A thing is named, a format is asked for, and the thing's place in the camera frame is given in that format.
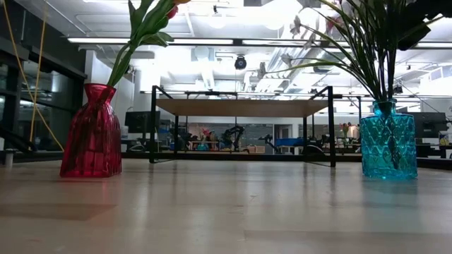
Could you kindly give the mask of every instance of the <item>red glass vase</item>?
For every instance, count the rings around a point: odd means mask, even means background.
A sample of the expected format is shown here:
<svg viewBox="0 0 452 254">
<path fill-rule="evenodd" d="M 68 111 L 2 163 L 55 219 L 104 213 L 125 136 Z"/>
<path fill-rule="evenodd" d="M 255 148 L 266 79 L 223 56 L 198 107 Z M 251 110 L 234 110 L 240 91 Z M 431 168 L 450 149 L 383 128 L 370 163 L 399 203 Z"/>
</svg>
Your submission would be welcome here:
<svg viewBox="0 0 452 254">
<path fill-rule="evenodd" d="M 71 122 L 61 177 L 110 177 L 121 173 L 121 128 L 110 102 L 116 89 L 85 84 L 88 103 Z"/>
</svg>

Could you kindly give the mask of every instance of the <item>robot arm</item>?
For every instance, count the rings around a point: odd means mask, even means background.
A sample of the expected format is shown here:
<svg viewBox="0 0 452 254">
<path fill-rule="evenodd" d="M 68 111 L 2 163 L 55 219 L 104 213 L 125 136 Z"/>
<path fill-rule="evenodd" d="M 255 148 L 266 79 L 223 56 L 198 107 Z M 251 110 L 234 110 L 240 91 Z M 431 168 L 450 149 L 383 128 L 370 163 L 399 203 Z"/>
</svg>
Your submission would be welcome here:
<svg viewBox="0 0 452 254">
<path fill-rule="evenodd" d="M 272 135 L 267 134 L 266 136 L 262 136 L 259 138 L 259 140 L 264 140 L 266 145 L 270 145 L 276 152 L 276 154 L 279 154 L 280 151 L 277 149 L 276 146 L 274 146 L 274 144 L 272 144 L 271 140 L 273 139 Z"/>
<path fill-rule="evenodd" d="M 241 126 L 234 126 L 230 129 L 227 129 L 225 133 L 223 133 L 223 142 L 226 146 L 231 145 L 231 136 L 232 134 L 238 133 L 237 137 L 234 140 L 234 151 L 239 151 L 239 141 L 240 137 L 242 136 L 243 132 L 245 131 L 245 128 Z"/>
</svg>

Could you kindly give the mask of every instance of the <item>turquoise glass vase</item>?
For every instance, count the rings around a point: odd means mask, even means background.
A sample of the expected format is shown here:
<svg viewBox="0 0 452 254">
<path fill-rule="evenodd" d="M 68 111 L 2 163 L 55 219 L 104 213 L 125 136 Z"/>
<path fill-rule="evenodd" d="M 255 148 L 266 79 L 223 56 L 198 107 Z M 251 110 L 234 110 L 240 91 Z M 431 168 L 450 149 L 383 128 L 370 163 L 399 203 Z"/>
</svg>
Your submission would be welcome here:
<svg viewBox="0 0 452 254">
<path fill-rule="evenodd" d="M 361 119 L 363 174 L 377 179 L 415 179 L 413 116 L 396 113 L 394 101 L 374 102 L 374 113 Z"/>
</svg>

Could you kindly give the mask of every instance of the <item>vase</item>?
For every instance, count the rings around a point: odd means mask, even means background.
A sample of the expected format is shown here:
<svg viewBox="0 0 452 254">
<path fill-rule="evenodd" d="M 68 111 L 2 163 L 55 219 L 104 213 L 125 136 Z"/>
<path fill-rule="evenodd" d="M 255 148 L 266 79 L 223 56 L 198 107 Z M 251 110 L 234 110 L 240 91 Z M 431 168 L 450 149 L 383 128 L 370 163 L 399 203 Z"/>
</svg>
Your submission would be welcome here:
<svg viewBox="0 0 452 254">
<path fill-rule="evenodd" d="M 85 84 L 88 103 L 71 122 L 61 177 L 110 177 L 121 173 L 121 129 L 110 102 L 116 89 Z"/>
<path fill-rule="evenodd" d="M 413 116 L 396 113 L 395 101 L 374 102 L 374 113 L 361 119 L 363 174 L 378 179 L 415 179 Z"/>
</svg>

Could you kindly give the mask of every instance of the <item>rope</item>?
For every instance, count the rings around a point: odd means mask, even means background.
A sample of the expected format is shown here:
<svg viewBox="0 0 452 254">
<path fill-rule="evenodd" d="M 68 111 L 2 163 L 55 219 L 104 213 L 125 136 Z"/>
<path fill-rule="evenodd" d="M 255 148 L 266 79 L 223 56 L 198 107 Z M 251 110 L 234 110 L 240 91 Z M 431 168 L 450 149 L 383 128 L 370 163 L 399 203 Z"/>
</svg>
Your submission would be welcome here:
<svg viewBox="0 0 452 254">
<path fill-rule="evenodd" d="M 22 74 L 23 81 L 25 82 L 25 85 L 27 86 L 28 94 L 29 94 L 29 96 L 30 96 L 30 98 L 31 98 L 31 100 L 32 100 L 32 102 L 33 102 L 33 104 L 35 105 L 36 112 L 40 115 L 43 124 L 45 125 L 45 127 L 47 128 L 47 130 L 50 132 L 50 135 L 53 137 L 53 139 L 55 140 L 55 142 L 56 142 L 56 143 L 58 144 L 58 146 L 61 148 L 61 151 L 64 152 L 63 146 L 62 146 L 61 143 L 57 140 L 57 138 L 55 137 L 55 134 L 52 132 L 52 130 L 50 129 L 49 125 L 47 125 L 47 122 L 44 120 L 44 117 L 43 117 L 43 115 L 41 114 L 41 111 L 36 107 L 36 99 L 33 97 L 32 93 L 31 93 L 31 91 L 30 91 L 30 86 L 28 85 L 27 77 L 25 76 L 25 72 L 23 71 L 22 62 L 21 62 L 20 59 L 19 59 L 19 54 L 18 54 L 18 51 L 17 51 L 16 42 L 15 42 L 14 36 L 13 36 L 13 30 L 11 29 L 11 22 L 10 22 L 10 20 L 9 20 L 8 9 L 6 8 L 6 1 L 3 2 L 3 8 L 4 8 L 4 11 L 5 11 L 6 23 L 7 23 L 7 25 L 8 25 L 9 36 L 11 37 L 11 42 L 13 43 L 14 54 L 16 55 L 16 59 L 17 59 L 18 65 L 19 65 L 20 73 Z"/>
<path fill-rule="evenodd" d="M 37 75 L 36 75 L 36 84 L 35 84 L 35 99 L 34 102 L 37 100 L 37 88 L 40 83 L 40 69 L 41 69 L 41 60 L 42 60 L 42 47 L 44 46 L 44 33 L 45 33 L 45 25 L 47 22 L 47 5 L 44 5 L 44 20 L 42 21 L 42 34 L 41 34 L 41 45 L 40 45 L 40 55 L 39 55 L 39 61 L 37 63 Z M 31 130 L 30 130 L 30 142 L 33 140 L 33 131 L 35 130 L 35 117 L 36 117 L 36 103 L 33 104 L 33 115 L 31 118 Z"/>
</svg>

